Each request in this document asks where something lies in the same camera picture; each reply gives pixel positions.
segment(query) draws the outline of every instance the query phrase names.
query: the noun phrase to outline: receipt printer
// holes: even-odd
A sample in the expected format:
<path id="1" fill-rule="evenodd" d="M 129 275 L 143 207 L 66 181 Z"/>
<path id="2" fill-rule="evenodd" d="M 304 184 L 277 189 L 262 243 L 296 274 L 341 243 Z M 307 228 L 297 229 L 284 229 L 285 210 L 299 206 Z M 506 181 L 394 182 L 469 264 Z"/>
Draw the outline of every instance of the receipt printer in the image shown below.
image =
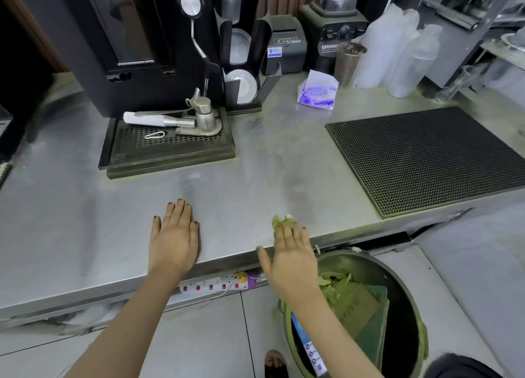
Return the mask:
<path id="1" fill-rule="evenodd" d="M 306 37 L 301 23 L 289 14 L 272 16 L 272 38 L 261 71 L 272 75 L 281 63 L 283 74 L 300 72 L 306 58 Z"/>

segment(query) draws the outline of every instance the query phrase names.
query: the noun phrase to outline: hand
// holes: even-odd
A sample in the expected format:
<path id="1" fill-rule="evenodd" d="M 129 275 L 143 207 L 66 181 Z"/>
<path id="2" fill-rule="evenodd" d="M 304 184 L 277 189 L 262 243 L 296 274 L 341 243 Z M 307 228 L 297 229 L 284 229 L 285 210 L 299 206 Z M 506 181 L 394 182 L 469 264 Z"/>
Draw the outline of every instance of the hand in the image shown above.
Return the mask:
<path id="1" fill-rule="evenodd" d="M 162 269 L 175 281 L 190 270 L 199 250 L 199 223 L 192 221 L 192 206 L 183 199 L 168 203 L 162 219 L 153 217 L 148 273 Z"/>
<path id="2" fill-rule="evenodd" d="M 297 313 L 312 300 L 323 299 L 308 229 L 301 229 L 297 222 L 283 222 L 275 229 L 273 247 L 273 262 L 264 248 L 257 247 L 259 262 L 269 283 L 292 311 Z"/>

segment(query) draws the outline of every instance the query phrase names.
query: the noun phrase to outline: blender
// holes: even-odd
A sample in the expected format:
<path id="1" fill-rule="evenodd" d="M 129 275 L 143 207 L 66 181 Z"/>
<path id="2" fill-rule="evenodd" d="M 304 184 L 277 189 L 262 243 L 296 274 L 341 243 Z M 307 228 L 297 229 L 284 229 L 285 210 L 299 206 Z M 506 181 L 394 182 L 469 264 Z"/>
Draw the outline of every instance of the blender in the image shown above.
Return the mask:
<path id="1" fill-rule="evenodd" d="M 367 19 L 355 5 L 357 0 L 312 0 L 299 8 L 297 18 L 308 42 L 305 69 L 333 74 L 337 47 L 363 35 Z"/>

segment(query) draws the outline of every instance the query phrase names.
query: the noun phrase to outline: trash bin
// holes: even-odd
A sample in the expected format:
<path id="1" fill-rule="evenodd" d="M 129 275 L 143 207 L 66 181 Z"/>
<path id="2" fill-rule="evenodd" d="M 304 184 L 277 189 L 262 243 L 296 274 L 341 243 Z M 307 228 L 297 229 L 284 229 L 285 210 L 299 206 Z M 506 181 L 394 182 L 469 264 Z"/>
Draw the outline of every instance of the trash bin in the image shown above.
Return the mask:
<path id="1" fill-rule="evenodd" d="M 428 358 L 428 337 L 417 305 L 401 279 L 383 262 L 364 252 L 339 250 L 318 257 L 319 271 L 351 273 L 352 281 L 388 288 L 390 302 L 381 372 L 385 378 L 416 378 Z M 291 310 L 280 302 L 284 329 L 293 359 L 305 378 L 314 370 L 291 322 Z"/>

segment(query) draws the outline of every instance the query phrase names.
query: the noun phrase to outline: finger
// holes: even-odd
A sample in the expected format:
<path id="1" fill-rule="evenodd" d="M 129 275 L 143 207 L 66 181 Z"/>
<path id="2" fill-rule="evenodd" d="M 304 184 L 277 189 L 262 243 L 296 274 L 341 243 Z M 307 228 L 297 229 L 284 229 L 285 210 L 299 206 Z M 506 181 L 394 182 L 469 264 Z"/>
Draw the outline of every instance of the finger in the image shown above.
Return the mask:
<path id="1" fill-rule="evenodd" d="M 293 239 L 292 226 L 290 222 L 282 223 L 282 233 L 285 237 L 286 248 L 295 248 L 295 240 Z"/>
<path id="2" fill-rule="evenodd" d="M 170 222 L 171 215 L 173 214 L 173 210 L 175 209 L 174 202 L 168 202 L 166 206 L 166 213 L 164 214 L 164 218 L 162 218 L 162 227 L 167 226 L 167 224 Z"/>
<path id="3" fill-rule="evenodd" d="M 188 227 L 192 221 L 192 206 L 190 204 L 184 205 L 182 214 L 180 216 L 179 226 Z"/>
<path id="4" fill-rule="evenodd" d="M 183 199 L 179 199 L 177 203 L 175 204 L 175 209 L 173 210 L 173 214 L 171 214 L 170 217 L 170 225 L 177 226 L 180 221 L 180 216 L 182 215 L 182 211 L 184 210 L 184 205 L 186 205 L 186 201 Z"/>
<path id="5" fill-rule="evenodd" d="M 312 245 L 310 244 L 310 234 L 308 233 L 307 227 L 303 227 L 301 230 L 301 243 L 303 247 L 313 253 Z"/>
<path id="6" fill-rule="evenodd" d="M 150 241 L 153 241 L 157 234 L 159 234 L 159 231 L 161 231 L 161 218 L 159 216 L 154 216 L 153 224 L 151 225 Z"/>
<path id="7" fill-rule="evenodd" d="M 275 242 L 273 243 L 275 252 L 282 251 L 285 248 L 285 235 L 282 232 L 282 225 L 275 228 Z"/>
<path id="8" fill-rule="evenodd" d="M 266 252 L 266 249 L 261 246 L 257 247 L 257 256 L 259 256 L 259 263 L 264 275 L 269 279 L 270 274 L 272 273 L 272 260 L 270 259 L 270 256 Z"/>
<path id="9" fill-rule="evenodd" d="M 195 263 L 199 253 L 199 223 L 192 222 L 189 225 L 189 258 Z"/>
<path id="10" fill-rule="evenodd" d="M 299 227 L 297 222 L 292 223 L 292 234 L 293 234 L 293 241 L 295 242 L 297 247 L 300 247 L 301 244 L 301 228 Z"/>

